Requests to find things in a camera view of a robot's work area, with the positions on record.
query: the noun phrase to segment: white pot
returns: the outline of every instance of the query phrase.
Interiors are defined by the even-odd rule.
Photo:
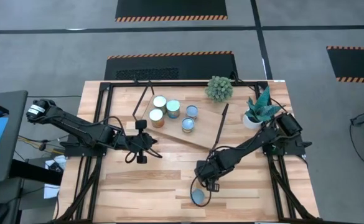
[[[258,129],[261,127],[263,121],[255,123],[253,121],[251,121],[250,119],[248,119],[247,115],[243,115],[243,124],[244,126],[246,126],[249,129]]]

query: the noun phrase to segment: wooden tabletop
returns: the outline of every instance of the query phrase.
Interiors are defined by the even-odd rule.
[[[268,83],[271,97],[286,105],[286,109],[292,113],[286,83],[274,81]],[[99,85],[99,81],[85,82],[78,117],[93,121]],[[144,87],[114,89],[110,116],[115,115],[121,119],[126,134],[137,134],[132,112],[143,89]],[[154,87],[156,95],[175,98],[183,103],[205,107],[221,114],[224,106],[212,103],[203,89],[203,86]],[[243,113],[248,108],[246,102],[249,96],[255,99],[253,91],[248,87],[234,87],[233,97],[227,101],[230,105],[218,146],[237,146],[255,134],[255,130],[245,128],[241,122]],[[151,94],[145,95],[136,113],[137,118],[143,115],[150,97]],[[103,100],[100,119],[103,119],[105,101]],[[110,120],[110,124],[119,125],[113,120]],[[208,149],[150,130],[146,131],[158,140],[152,148],[163,158],[157,159],[147,155],[147,164],[136,162],[126,164],[124,162],[126,152],[109,149],[101,167],[94,222],[278,220],[267,158],[260,149],[242,158],[234,171],[222,177],[219,181],[219,193],[212,194],[212,200],[205,208],[198,208],[190,200],[189,188],[195,177],[195,163],[197,160],[205,160]],[[311,214],[318,216],[306,165],[296,156],[284,156],[284,158],[291,190]],[[80,157],[69,158],[67,161],[58,196],[60,214],[73,201],[79,162]],[[284,216],[288,217],[285,196],[281,189],[280,191]],[[87,216],[89,198],[90,193],[85,200],[83,217]]]

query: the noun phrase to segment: can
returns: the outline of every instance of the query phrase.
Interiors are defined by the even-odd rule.
[[[190,105],[186,108],[186,115],[189,118],[196,119],[198,115],[198,108],[194,105]]]
[[[180,103],[177,100],[169,100],[167,103],[168,117],[175,119],[180,115]]]
[[[192,118],[185,118],[182,121],[182,130],[185,133],[191,133],[194,128],[194,120]]]
[[[151,124],[155,128],[161,128],[165,124],[164,114],[160,109],[153,109],[149,113]]]
[[[156,96],[152,102],[154,106],[160,109],[164,114],[167,113],[167,106],[166,106],[167,99],[164,96],[162,95]]]

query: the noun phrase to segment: black mat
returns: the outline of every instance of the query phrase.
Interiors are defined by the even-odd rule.
[[[327,52],[338,82],[364,83],[364,47],[328,46]]]
[[[233,71],[230,51],[117,55],[107,59],[105,80],[200,80],[230,77]]]
[[[119,0],[116,22],[227,19],[225,0]]]

